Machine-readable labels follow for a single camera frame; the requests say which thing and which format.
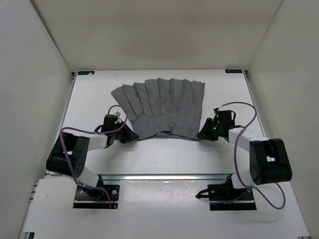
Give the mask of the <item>grey pleated skirt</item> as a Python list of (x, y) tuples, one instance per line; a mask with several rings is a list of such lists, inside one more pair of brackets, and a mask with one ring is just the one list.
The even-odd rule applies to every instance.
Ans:
[(157, 78), (111, 92), (140, 140), (156, 137), (198, 140), (205, 84)]

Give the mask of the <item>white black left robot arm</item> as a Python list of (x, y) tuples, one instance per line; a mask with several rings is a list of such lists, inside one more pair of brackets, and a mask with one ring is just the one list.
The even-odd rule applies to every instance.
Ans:
[(94, 132), (64, 127), (46, 161), (46, 169), (73, 179), (92, 198), (99, 198), (104, 194), (103, 179), (85, 166), (88, 152), (106, 149), (116, 140), (127, 144), (137, 139), (139, 136), (124, 120), (111, 114), (105, 115), (103, 124)]

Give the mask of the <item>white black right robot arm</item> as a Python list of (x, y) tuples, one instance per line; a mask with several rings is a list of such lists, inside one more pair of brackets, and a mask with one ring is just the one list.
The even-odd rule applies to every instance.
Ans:
[(279, 138), (257, 136), (241, 125), (235, 124), (236, 113), (231, 110), (215, 110), (214, 118), (207, 118), (198, 133), (199, 139), (217, 141), (219, 138), (249, 153), (249, 168), (239, 171), (237, 152), (234, 152), (236, 173), (227, 180), (223, 193), (228, 199), (236, 199), (241, 189), (258, 185), (291, 181), (293, 173), (284, 142)]

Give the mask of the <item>blue label sticker right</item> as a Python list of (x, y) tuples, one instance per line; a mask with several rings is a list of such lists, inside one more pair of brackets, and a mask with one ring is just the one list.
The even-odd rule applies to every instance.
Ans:
[(226, 74), (242, 74), (242, 70), (240, 69), (225, 69)]

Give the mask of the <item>blue label sticker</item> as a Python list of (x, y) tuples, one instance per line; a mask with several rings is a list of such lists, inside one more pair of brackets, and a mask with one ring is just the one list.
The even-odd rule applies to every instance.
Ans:
[(225, 69), (226, 74), (242, 74), (242, 70), (240, 69)]
[(78, 71), (77, 75), (94, 75), (95, 71)]

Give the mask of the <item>blue label sticker left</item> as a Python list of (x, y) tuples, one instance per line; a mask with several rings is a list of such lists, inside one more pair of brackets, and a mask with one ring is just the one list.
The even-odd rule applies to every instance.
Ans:
[(95, 71), (78, 71), (77, 75), (94, 75)]

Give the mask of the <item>aluminium table edge rail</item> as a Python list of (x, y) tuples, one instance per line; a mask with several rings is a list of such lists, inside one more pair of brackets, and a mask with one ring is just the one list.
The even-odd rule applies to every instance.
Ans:
[(225, 180), (228, 174), (101, 174), (105, 181)]

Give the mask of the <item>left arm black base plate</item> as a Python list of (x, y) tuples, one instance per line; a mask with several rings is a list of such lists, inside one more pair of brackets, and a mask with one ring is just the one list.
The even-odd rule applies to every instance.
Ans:
[(109, 198), (103, 190), (88, 190), (77, 186), (74, 196), (73, 208), (76, 209), (110, 209), (118, 208), (120, 185), (103, 185)]

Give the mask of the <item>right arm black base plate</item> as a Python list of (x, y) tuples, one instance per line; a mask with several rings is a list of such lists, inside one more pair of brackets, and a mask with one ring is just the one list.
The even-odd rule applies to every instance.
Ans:
[(254, 211), (257, 210), (252, 190), (234, 189), (232, 185), (207, 185), (210, 211)]

